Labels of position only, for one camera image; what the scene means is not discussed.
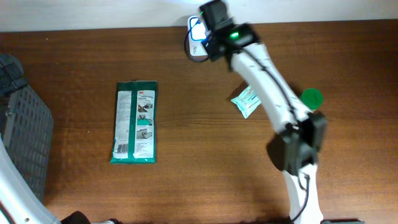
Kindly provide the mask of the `green 3M gloves package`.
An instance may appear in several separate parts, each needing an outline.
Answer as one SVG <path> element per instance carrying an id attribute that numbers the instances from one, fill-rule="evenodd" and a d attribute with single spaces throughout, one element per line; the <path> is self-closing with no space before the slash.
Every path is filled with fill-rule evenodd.
<path id="1" fill-rule="evenodd" d="M 134 80 L 117 83 L 110 163 L 155 163 L 157 90 L 157 81 Z"/>

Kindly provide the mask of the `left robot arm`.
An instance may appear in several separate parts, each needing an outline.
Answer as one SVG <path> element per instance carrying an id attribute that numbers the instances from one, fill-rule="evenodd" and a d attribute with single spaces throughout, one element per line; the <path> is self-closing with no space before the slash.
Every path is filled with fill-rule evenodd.
<path id="1" fill-rule="evenodd" d="M 1 143 L 1 223 L 89 223 L 76 211 L 59 220 L 27 185 Z"/>

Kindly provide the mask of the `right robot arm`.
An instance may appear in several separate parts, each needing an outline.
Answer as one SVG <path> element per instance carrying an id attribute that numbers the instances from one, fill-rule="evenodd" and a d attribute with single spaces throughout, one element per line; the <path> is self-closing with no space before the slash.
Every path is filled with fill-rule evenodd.
<path id="1" fill-rule="evenodd" d="M 273 165 L 283 173 L 291 223 L 321 223 L 317 193 L 318 153 L 327 120 L 303 104 L 276 69 L 252 25 L 237 25 L 223 1 L 199 7 L 208 37 L 202 42 L 209 59 L 224 57 L 259 98 L 275 132 L 267 145 Z"/>

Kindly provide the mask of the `teal wipes pack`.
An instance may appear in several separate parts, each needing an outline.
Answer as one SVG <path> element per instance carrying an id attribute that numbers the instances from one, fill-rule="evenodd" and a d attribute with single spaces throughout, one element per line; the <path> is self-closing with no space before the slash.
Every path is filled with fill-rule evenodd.
<path id="1" fill-rule="evenodd" d="M 237 106 L 244 119 L 247 119 L 256 110 L 256 108 L 261 105 L 261 100 L 257 97 L 250 85 L 237 97 L 233 98 L 231 102 Z"/>

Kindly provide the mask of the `green lid jar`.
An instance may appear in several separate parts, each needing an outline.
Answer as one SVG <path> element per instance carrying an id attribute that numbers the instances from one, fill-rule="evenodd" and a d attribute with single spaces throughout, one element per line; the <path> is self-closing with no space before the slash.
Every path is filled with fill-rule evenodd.
<path id="1" fill-rule="evenodd" d="M 321 107 L 324 101 L 323 94 L 316 88 L 309 88 L 303 91 L 300 95 L 300 100 L 312 111 L 315 111 Z"/>

